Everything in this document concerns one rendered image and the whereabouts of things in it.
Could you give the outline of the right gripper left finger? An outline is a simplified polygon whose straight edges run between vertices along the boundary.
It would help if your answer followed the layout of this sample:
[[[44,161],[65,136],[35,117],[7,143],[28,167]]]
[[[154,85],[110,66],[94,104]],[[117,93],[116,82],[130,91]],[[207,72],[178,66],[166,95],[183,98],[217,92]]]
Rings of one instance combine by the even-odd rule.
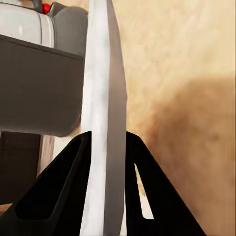
[[[0,216],[0,236],[80,236],[91,134],[75,136]]]

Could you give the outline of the saucer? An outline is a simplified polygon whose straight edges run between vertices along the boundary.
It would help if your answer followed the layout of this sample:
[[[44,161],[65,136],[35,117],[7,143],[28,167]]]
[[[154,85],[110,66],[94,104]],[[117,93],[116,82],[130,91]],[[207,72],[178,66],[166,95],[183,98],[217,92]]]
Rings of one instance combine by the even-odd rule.
[[[80,236],[120,236],[125,207],[127,89],[112,0],[90,0],[80,134],[91,164]]]

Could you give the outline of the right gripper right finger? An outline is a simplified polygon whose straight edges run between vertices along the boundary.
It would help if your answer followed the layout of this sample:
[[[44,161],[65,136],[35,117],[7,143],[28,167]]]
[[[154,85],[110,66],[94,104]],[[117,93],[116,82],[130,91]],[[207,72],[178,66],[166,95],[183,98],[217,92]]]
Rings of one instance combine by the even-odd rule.
[[[135,164],[154,219],[143,217]],[[126,132],[125,207],[127,236],[206,236],[147,146]]]

